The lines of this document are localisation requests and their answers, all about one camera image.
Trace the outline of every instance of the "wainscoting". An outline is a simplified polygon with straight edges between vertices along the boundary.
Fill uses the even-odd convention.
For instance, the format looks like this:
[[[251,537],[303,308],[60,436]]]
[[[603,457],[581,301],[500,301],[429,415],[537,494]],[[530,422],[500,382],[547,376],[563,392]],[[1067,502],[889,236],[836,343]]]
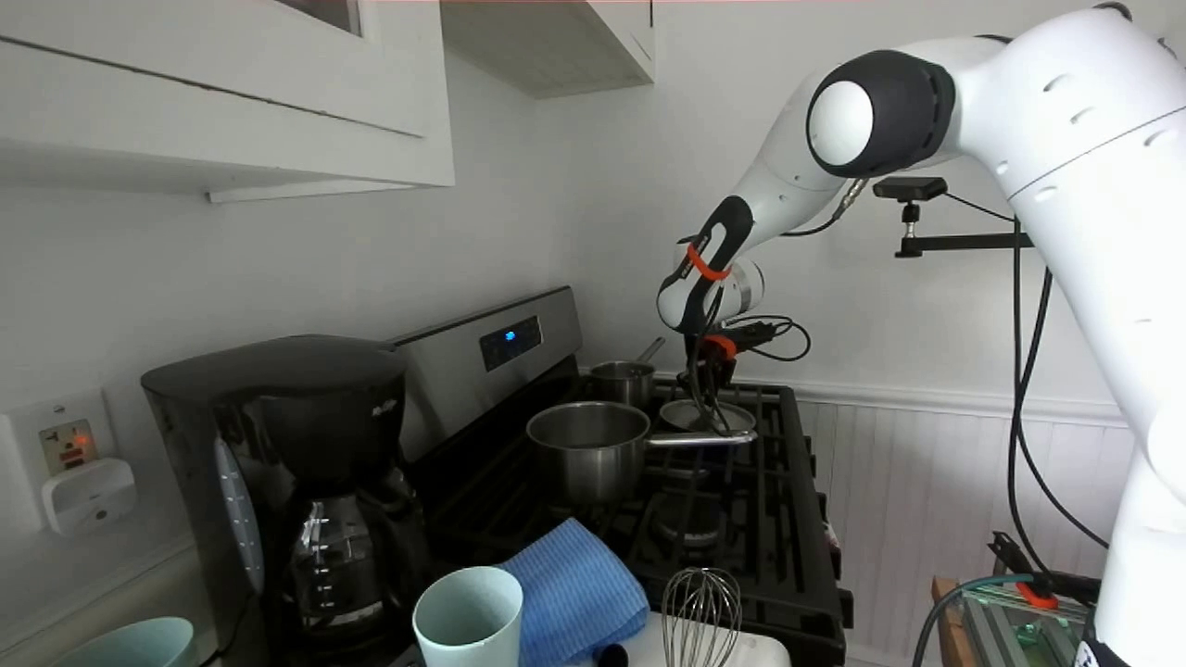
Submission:
[[[900,667],[932,607],[932,578],[991,573],[991,537],[1010,529],[1010,411],[933,401],[801,398],[832,521],[857,594],[850,662]],[[1026,442],[1048,488],[1109,537],[1135,436],[1109,415],[1026,415]],[[1042,561],[1102,573],[1106,552],[1067,526],[1018,474],[1018,506]]]

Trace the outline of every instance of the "black coffee maker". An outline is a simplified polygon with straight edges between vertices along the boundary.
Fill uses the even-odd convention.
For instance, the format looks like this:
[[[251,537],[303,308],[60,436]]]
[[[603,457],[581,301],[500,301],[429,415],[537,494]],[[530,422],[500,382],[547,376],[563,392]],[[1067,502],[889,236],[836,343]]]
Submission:
[[[144,376],[224,662],[395,662],[434,578],[401,474],[406,369],[371,340],[281,338]]]

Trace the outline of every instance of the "oven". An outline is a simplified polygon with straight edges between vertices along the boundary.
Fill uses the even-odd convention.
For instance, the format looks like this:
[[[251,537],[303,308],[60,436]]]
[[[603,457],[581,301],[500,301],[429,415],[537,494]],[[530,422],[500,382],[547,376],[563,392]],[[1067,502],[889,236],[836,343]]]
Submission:
[[[537,471],[523,425],[592,388],[579,369],[571,288],[406,340],[401,353],[413,398],[406,471],[441,571],[500,562],[579,520],[635,571],[655,611],[674,571],[727,566],[740,582],[740,630],[780,636],[801,667],[844,662],[854,598],[838,584],[842,547],[812,483],[815,457],[795,388],[722,388],[722,406],[753,419],[753,443],[649,448],[635,497],[566,503]],[[661,379],[644,406],[655,425],[673,401],[687,401],[687,388]]]

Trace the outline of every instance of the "white cabinet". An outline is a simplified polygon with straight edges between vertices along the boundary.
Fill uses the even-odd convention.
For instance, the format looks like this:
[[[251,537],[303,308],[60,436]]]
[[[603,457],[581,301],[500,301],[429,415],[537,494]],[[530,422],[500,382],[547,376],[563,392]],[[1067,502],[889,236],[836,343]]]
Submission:
[[[653,0],[446,0],[446,42],[533,95],[655,78]]]
[[[0,177],[213,195],[448,187],[441,14],[341,0],[4,0]]]

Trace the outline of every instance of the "stainless steel pot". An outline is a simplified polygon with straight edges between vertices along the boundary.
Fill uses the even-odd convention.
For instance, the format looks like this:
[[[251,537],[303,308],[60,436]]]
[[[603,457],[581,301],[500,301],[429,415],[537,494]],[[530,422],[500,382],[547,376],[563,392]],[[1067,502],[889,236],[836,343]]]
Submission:
[[[653,434],[653,419],[632,404],[575,401],[537,411],[527,436],[571,503],[612,503],[635,494],[644,448],[753,443],[757,434]]]
[[[602,363],[592,366],[589,382],[597,398],[623,401],[635,406],[653,404],[655,366],[649,363],[663,350],[655,338],[637,359]]]

